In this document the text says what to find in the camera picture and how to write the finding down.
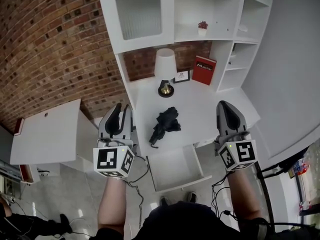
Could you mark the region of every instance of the table lamp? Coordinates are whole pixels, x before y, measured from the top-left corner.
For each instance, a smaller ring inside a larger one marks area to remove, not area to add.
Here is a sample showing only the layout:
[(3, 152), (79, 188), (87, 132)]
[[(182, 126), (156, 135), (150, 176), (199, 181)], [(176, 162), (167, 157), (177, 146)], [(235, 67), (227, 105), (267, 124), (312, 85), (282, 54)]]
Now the table lamp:
[(175, 52), (168, 48), (159, 49), (156, 52), (154, 75), (161, 80), (158, 94), (163, 98), (171, 97), (175, 89), (169, 80), (177, 75)]

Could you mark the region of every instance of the black umbrella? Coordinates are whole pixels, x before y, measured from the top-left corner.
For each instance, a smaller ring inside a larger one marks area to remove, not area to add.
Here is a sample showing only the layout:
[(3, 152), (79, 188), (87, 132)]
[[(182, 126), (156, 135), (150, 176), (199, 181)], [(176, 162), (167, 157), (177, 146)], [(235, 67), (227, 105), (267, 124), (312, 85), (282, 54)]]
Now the black umbrella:
[(180, 124), (177, 120), (178, 115), (179, 113), (174, 106), (169, 107), (165, 112), (160, 113), (156, 119), (158, 124), (153, 128), (154, 132), (149, 140), (151, 147), (157, 149), (158, 147), (153, 145), (157, 140), (161, 140), (166, 132), (181, 131)]

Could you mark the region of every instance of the person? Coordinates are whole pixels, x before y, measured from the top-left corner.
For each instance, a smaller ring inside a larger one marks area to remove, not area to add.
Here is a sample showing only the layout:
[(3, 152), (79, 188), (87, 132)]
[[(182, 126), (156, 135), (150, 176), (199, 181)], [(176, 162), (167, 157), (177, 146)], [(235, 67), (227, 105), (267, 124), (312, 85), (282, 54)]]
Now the person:
[(12, 213), (6, 200), (0, 195), (0, 239), (31, 239), (37, 236), (54, 236), (72, 233), (69, 220), (60, 214), (61, 223), (43, 220), (35, 216)]
[[(245, 174), (236, 170), (227, 176), (234, 214), (240, 231), (225, 225), (210, 207), (197, 203), (191, 192), (186, 202), (170, 205), (168, 198), (160, 199), (144, 221), (135, 240), (143, 239), (319, 239), (319, 232), (305, 228), (275, 234), (262, 218), (259, 202)], [(123, 240), (126, 221), (126, 182), (109, 178), (98, 210), (98, 231), (91, 240)]]

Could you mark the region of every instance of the picture frame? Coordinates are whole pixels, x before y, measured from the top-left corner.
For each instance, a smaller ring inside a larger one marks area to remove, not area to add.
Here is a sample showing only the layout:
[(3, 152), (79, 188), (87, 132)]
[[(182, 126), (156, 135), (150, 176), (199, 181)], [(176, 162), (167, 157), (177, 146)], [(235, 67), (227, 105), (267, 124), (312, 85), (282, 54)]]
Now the picture frame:
[(185, 81), (190, 81), (190, 69), (178, 72), (175, 78), (173, 79), (174, 84), (185, 82)]

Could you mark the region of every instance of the lamp base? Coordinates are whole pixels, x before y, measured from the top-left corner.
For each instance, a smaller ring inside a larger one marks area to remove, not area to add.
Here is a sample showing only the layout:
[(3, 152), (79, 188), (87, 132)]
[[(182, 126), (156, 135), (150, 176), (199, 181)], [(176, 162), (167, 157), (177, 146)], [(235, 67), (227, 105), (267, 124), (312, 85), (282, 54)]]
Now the lamp base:
[(175, 92), (173, 86), (169, 84), (169, 81), (161, 81), (160, 87), (158, 88), (158, 94), (163, 98), (171, 97)]

